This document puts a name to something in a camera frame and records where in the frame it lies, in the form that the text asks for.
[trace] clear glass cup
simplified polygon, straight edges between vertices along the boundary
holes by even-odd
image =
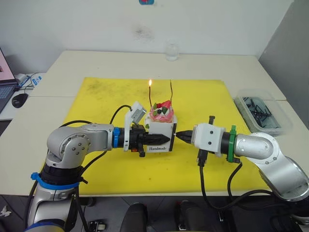
[[[173,41],[168,41],[165,49],[165,56],[168,61],[175,61],[178,59],[179,47]]]

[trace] laptop keyboard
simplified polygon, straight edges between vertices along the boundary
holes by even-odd
[[[0,87],[0,99],[5,99],[10,94],[14,86]]]

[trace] white cube box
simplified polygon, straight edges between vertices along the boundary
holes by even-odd
[[[149,125],[148,133],[149,134],[163,134],[166,137],[170,138],[165,144],[162,145],[148,145],[146,153],[150,152],[169,152],[173,150],[174,145],[174,138],[176,133],[176,126],[177,126],[177,117],[176,115],[173,116],[173,122],[152,122],[147,114],[145,118],[145,127],[147,128],[147,124]]]

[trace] robotic arm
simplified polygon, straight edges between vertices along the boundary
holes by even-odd
[[[308,177],[295,161],[282,154],[274,137],[266,133],[236,135],[235,126],[230,132],[225,132],[225,128],[212,125],[213,119],[211,117],[209,124],[201,123],[193,130],[176,134],[200,149],[198,162],[206,161],[203,151],[218,157],[227,154],[228,162],[240,162],[234,154],[244,156],[259,168],[262,179],[279,198],[296,202],[309,196]]]
[[[160,145],[169,141],[162,134],[148,134],[137,123],[145,110],[135,102],[125,117],[125,127],[111,124],[86,124],[80,127],[60,127],[47,139],[48,152],[40,174],[31,178],[38,182],[27,220],[26,231],[69,231],[74,227],[77,209],[73,202],[75,189],[81,181],[82,163],[93,151],[108,151],[123,147],[145,156],[143,145]]]

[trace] white wall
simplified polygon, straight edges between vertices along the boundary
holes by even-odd
[[[63,50],[259,57],[292,0],[0,0],[0,46],[15,72],[46,71]]]

